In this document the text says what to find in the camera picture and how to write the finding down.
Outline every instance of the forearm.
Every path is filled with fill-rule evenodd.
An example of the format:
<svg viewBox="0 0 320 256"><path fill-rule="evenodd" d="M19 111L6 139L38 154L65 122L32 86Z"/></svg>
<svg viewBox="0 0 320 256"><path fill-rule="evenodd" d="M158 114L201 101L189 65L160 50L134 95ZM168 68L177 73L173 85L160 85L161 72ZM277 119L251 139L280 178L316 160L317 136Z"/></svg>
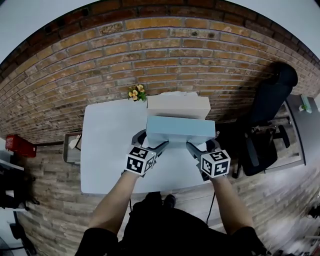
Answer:
<svg viewBox="0 0 320 256"><path fill-rule="evenodd" d="M225 176L213 178L212 184L219 205L220 216L227 234L232 235L243 227L253 227L252 216L233 190L231 183Z"/></svg>
<svg viewBox="0 0 320 256"><path fill-rule="evenodd" d="M95 208L90 228L102 228L118 233L125 217L131 194L139 175L126 171L112 190Z"/></svg>

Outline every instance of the light blue box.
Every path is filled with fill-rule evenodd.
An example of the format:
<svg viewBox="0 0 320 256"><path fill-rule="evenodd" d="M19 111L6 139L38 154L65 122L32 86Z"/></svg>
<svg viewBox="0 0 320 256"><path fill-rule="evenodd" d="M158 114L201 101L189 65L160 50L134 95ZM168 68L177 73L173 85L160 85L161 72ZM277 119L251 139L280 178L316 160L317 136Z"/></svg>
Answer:
<svg viewBox="0 0 320 256"><path fill-rule="evenodd" d="M215 121L190 118L149 116L146 124L149 143L169 141L194 145L205 143L216 136Z"/></svg>

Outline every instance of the beige box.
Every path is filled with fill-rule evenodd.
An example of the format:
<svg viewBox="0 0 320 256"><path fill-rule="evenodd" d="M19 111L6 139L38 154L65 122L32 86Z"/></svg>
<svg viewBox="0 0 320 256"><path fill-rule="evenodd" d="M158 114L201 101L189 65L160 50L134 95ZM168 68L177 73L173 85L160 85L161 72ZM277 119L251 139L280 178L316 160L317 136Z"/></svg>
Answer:
<svg viewBox="0 0 320 256"><path fill-rule="evenodd" d="M208 97L175 95L148 96L148 116L204 120L210 109Z"/></svg>

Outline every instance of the yellow flower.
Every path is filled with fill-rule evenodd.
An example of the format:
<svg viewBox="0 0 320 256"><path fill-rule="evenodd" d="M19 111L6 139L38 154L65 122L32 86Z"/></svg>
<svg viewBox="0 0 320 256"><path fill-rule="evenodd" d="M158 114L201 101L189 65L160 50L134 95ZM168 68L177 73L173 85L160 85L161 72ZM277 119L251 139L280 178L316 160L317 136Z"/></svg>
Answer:
<svg viewBox="0 0 320 256"><path fill-rule="evenodd" d="M138 99L138 97L137 97L138 92L136 90L133 90L132 92L129 92L128 94L134 101L136 101Z"/></svg>
<svg viewBox="0 0 320 256"><path fill-rule="evenodd" d="M137 89L139 90L139 92L143 93L145 90L144 90L144 86L142 84L139 84L136 86Z"/></svg>

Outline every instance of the person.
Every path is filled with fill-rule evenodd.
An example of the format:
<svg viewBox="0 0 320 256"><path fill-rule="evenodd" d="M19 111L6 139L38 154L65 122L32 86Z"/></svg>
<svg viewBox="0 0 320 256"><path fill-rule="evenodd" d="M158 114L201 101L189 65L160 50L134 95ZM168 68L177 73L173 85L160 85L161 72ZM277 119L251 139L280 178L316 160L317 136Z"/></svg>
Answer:
<svg viewBox="0 0 320 256"><path fill-rule="evenodd" d="M252 217L225 176L211 179L226 234L174 208L176 199L147 194L130 212L122 241L117 234L140 176L125 171L99 203L75 256L105 255L271 255L259 240Z"/></svg>

